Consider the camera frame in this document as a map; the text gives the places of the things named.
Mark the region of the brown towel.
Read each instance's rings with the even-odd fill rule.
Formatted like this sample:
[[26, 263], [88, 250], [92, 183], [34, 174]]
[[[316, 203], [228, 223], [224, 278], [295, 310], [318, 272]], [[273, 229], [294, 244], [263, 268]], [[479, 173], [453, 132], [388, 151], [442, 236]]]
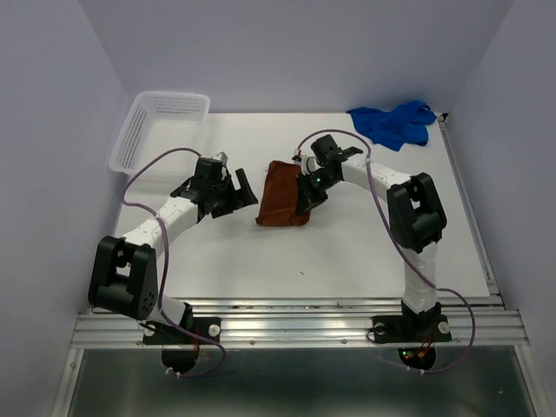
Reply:
[[296, 164], [272, 161], [264, 183], [259, 214], [255, 221], [262, 227], [300, 227], [309, 222], [310, 214], [298, 215], [297, 176], [301, 167]]

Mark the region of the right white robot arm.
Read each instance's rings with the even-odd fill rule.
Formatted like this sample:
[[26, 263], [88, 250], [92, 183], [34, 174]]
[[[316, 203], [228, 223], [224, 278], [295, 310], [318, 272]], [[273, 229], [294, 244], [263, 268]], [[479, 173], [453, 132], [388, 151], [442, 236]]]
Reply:
[[339, 182], [357, 185], [371, 193], [394, 248], [405, 263], [405, 289], [400, 317], [401, 332], [419, 339], [431, 328], [428, 312], [438, 307], [434, 281], [435, 256], [447, 216], [432, 177], [409, 175], [390, 169], [371, 158], [371, 149], [341, 148], [329, 130], [311, 145], [313, 154], [300, 149], [293, 160], [301, 168], [297, 176], [295, 213], [305, 215], [322, 205], [328, 190]]

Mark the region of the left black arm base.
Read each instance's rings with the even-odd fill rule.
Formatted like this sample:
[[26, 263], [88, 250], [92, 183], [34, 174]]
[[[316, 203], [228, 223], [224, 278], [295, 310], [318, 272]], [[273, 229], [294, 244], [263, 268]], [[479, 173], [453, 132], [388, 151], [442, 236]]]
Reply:
[[220, 317], [195, 316], [192, 306], [186, 303], [185, 309], [171, 320], [175, 325], [168, 322], [158, 311], [154, 311], [146, 321], [141, 321], [139, 326], [143, 331], [142, 343], [147, 346], [176, 345], [196, 348], [201, 345], [216, 346], [220, 343]]

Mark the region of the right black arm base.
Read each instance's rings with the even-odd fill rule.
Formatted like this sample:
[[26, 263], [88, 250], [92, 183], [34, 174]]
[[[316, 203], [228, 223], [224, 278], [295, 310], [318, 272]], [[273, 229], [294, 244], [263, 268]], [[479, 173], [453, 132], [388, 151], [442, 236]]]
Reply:
[[450, 342], [451, 328], [437, 301], [430, 309], [416, 314], [404, 302], [395, 315], [375, 315], [367, 339], [377, 344]]

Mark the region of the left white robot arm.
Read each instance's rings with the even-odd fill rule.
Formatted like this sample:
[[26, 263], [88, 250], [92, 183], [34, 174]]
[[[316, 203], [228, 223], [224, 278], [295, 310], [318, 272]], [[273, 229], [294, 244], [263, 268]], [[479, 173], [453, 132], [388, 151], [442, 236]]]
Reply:
[[175, 342], [193, 333], [192, 307], [163, 293], [157, 261], [169, 264], [170, 244], [204, 217], [221, 217], [258, 200], [243, 169], [228, 171], [227, 157], [197, 160], [194, 174], [173, 190], [158, 211], [136, 203], [150, 218], [121, 237], [100, 240], [89, 284], [89, 304], [137, 321], [154, 321]]

